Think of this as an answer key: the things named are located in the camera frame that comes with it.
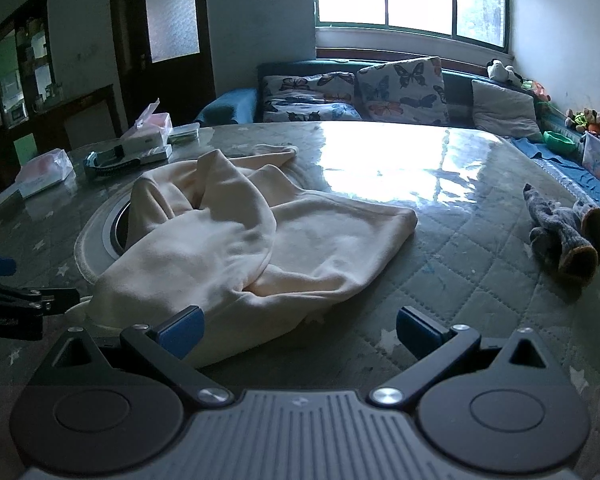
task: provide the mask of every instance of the plush toy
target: plush toy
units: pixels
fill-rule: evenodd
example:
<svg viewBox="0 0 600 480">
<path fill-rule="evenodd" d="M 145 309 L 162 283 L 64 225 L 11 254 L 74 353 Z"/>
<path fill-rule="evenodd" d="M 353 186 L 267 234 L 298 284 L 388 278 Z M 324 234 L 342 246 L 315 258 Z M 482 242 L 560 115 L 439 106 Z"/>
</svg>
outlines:
<svg viewBox="0 0 600 480">
<path fill-rule="evenodd" d="M 517 86 L 518 88 L 522 87 L 524 81 L 520 74 L 516 74 L 511 65 L 504 66 L 502 62 L 497 59 L 492 59 L 488 63 L 487 74 L 489 74 L 489 79 L 492 81 L 504 84 L 508 83 Z"/>
<path fill-rule="evenodd" d="M 564 125 L 567 128 L 576 130 L 578 133 L 583 134 L 589 132 L 597 137 L 600 137 L 600 113 L 590 108 L 584 108 L 583 111 L 575 114 L 571 108 L 566 112 L 566 119 Z"/>
</svg>

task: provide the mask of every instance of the sofa armrest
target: sofa armrest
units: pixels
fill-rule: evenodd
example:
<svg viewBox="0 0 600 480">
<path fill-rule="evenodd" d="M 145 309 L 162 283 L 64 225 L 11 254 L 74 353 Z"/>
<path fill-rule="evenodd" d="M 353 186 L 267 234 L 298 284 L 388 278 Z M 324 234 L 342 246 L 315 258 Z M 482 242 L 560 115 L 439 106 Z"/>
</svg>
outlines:
<svg viewBox="0 0 600 480">
<path fill-rule="evenodd" d="M 257 105 L 257 89 L 238 88 L 221 95 L 205 106 L 196 117 L 196 121 L 201 126 L 250 124 L 255 120 Z"/>
</svg>

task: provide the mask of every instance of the green basket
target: green basket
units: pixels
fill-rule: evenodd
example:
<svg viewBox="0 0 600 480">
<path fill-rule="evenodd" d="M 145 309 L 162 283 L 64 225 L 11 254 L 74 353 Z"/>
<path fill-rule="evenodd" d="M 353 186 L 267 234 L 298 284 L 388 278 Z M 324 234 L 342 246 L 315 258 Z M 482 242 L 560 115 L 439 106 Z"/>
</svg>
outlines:
<svg viewBox="0 0 600 480">
<path fill-rule="evenodd" d="M 542 138 L 547 147 L 557 155 L 571 155 L 578 148 L 571 139 L 556 132 L 545 132 Z"/>
</svg>

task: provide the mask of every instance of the blue sheet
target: blue sheet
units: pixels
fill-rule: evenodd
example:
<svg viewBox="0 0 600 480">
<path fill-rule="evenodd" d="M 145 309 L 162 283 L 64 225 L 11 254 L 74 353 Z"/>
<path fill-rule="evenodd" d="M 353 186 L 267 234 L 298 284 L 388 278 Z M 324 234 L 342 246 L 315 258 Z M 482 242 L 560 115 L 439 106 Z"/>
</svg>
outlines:
<svg viewBox="0 0 600 480">
<path fill-rule="evenodd" d="M 528 139 L 512 139 L 513 145 L 529 158 L 542 158 L 551 162 L 565 176 L 573 180 L 600 206 L 600 181 L 575 162 L 556 155 L 545 144 L 533 144 Z"/>
</svg>

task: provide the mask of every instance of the dark wooden door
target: dark wooden door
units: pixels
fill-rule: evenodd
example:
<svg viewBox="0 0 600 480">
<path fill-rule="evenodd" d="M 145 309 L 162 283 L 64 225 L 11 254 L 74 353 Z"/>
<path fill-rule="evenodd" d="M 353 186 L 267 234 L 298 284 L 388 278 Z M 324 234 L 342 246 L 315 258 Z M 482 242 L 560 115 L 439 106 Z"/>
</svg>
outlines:
<svg viewBox="0 0 600 480">
<path fill-rule="evenodd" d="M 111 0 L 116 59 L 131 124 L 158 112 L 190 123 L 215 98 L 206 0 Z"/>
</svg>

